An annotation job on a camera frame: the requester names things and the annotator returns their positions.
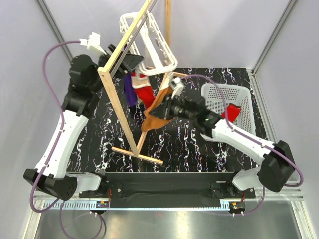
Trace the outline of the white plastic clip hanger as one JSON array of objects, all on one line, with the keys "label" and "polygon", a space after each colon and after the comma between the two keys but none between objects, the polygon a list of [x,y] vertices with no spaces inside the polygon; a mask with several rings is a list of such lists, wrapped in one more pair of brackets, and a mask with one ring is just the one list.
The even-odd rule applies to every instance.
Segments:
[{"label": "white plastic clip hanger", "polygon": [[177,68],[178,61],[158,27],[153,14],[147,11],[146,17],[144,23],[140,20],[137,24],[137,27],[140,27],[139,37],[143,47],[138,46],[133,41],[130,52],[144,56],[144,60],[138,65],[139,71],[144,75],[152,76],[172,72]]}]

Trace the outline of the orange sock with cream cuff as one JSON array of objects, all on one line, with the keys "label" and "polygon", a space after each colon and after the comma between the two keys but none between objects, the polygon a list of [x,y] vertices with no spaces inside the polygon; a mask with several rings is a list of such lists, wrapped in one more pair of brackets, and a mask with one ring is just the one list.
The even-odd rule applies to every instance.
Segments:
[{"label": "orange sock with cream cuff", "polygon": [[174,118],[171,120],[164,120],[150,114],[151,110],[153,110],[154,108],[156,108],[162,103],[166,94],[172,94],[172,93],[173,93],[173,90],[171,87],[164,88],[158,92],[153,103],[144,111],[145,119],[141,126],[142,132],[148,132],[153,129],[160,129],[168,125],[172,121],[174,121]]}]

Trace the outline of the red sock with cream cuff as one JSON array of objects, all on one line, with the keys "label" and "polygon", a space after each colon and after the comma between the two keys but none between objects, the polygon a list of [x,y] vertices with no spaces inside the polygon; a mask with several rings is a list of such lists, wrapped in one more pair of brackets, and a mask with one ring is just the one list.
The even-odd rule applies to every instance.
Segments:
[{"label": "red sock with cream cuff", "polygon": [[144,103],[145,108],[150,107],[155,99],[149,77],[139,72],[130,73],[132,87],[138,98]]}]

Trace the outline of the purple sock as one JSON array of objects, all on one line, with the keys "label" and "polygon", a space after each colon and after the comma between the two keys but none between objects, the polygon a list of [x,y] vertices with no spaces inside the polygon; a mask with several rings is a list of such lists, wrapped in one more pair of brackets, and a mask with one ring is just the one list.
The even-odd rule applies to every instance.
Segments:
[{"label": "purple sock", "polygon": [[132,86],[132,78],[130,74],[126,74],[123,77],[124,80],[124,94],[126,96],[127,103],[129,107],[133,107],[136,105],[138,99],[137,95],[134,91],[134,88]]}]

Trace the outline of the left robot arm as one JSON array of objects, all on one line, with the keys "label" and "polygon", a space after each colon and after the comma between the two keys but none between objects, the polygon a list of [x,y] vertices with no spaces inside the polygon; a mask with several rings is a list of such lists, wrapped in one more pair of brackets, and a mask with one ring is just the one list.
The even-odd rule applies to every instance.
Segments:
[{"label": "left robot arm", "polygon": [[61,114],[53,137],[35,168],[26,169],[24,179],[32,185],[32,192],[40,191],[67,201],[75,193],[90,193],[103,197],[108,190],[104,173],[68,173],[67,165],[82,130],[99,102],[97,93],[103,83],[98,68],[109,60],[101,54],[97,63],[88,55],[78,55],[71,61],[70,85],[60,104]]}]

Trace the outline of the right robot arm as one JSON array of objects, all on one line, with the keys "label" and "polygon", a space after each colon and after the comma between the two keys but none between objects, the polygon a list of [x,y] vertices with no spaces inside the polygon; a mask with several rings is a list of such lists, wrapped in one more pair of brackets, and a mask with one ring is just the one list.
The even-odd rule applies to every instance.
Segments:
[{"label": "right robot arm", "polygon": [[274,143],[245,132],[222,115],[209,110],[204,98],[196,102],[167,95],[162,103],[150,110],[150,115],[162,120],[174,117],[190,120],[204,139],[228,144],[258,164],[256,168],[234,174],[226,185],[231,197],[238,197],[244,190],[261,186],[272,192],[280,192],[295,170],[287,143]]}]

